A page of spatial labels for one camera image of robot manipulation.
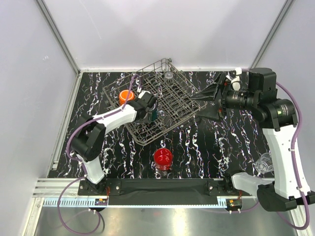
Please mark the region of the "clear wine glass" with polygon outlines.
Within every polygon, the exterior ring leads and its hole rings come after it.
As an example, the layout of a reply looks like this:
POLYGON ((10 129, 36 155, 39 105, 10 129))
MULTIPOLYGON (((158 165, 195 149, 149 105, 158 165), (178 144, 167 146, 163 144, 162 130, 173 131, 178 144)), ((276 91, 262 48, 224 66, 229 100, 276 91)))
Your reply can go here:
POLYGON ((262 154, 259 159, 255 162, 255 169, 260 174, 266 174, 274 170, 271 153, 266 152, 262 154))

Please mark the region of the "dark green mug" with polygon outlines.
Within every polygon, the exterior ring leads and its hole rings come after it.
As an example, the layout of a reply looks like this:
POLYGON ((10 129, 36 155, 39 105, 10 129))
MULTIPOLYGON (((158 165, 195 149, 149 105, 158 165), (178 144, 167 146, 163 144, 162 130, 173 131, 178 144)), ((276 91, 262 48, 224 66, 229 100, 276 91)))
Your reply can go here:
POLYGON ((151 117, 151 121, 154 122, 157 119, 158 115, 157 115, 157 108, 154 108, 152 110, 152 117, 151 117))

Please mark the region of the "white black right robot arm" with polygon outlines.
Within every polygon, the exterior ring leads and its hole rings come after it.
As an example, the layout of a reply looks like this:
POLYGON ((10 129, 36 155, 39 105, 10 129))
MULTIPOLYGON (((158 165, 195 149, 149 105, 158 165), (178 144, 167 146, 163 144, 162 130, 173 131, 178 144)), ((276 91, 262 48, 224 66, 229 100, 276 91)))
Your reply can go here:
POLYGON ((297 110, 292 101, 277 97, 276 80, 271 69, 255 68, 248 73, 247 89, 242 89, 240 72, 233 70, 220 73, 211 85, 191 98, 213 102, 213 107, 200 111, 200 115, 217 122, 223 120, 228 109, 252 113, 267 140, 274 179, 234 171, 224 176, 223 190, 228 195, 246 192, 257 197, 266 211, 283 212, 314 204, 315 193, 305 180, 298 153, 297 110))

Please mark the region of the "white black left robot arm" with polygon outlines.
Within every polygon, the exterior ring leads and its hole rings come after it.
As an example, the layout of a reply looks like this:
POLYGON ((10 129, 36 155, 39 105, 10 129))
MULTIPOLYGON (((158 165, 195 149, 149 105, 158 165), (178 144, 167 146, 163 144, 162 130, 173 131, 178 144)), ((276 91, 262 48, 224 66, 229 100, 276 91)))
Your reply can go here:
POLYGON ((90 181, 89 190, 95 195, 105 192, 105 174, 99 156, 105 135, 112 130, 134 121, 152 122, 157 99, 137 98, 101 115, 91 117, 79 125, 70 136, 66 153, 70 159, 81 162, 84 177, 90 181))

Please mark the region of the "clear plastic cup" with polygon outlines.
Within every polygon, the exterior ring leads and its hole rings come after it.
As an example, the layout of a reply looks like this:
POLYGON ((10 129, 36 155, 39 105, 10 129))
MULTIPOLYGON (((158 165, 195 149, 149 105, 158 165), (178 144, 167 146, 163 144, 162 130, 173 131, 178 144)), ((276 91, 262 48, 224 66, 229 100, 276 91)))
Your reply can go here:
POLYGON ((171 85, 171 84, 173 84, 173 80, 174 80, 174 74, 170 71, 166 72, 164 75, 164 82, 167 85, 171 85))

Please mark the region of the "orange plastic cup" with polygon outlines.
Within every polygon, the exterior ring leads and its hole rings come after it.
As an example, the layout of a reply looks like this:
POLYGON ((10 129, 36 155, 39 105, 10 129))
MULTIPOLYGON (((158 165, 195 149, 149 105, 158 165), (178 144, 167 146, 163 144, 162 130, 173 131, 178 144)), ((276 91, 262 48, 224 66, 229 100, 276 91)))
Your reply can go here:
POLYGON ((125 103, 126 99, 128 101, 135 99, 135 94, 133 93, 133 91, 129 91, 126 89, 126 90, 122 90, 119 93, 119 103, 121 106, 125 103))

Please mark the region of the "red mug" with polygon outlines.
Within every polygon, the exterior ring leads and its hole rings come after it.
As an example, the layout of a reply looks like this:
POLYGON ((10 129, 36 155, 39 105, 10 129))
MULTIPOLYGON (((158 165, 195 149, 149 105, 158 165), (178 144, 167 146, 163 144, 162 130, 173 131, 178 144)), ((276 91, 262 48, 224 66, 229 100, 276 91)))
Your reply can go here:
POLYGON ((170 170, 173 162, 172 152, 167 148, 160 148, 154 153, 156 168, 161 171, 170 170))

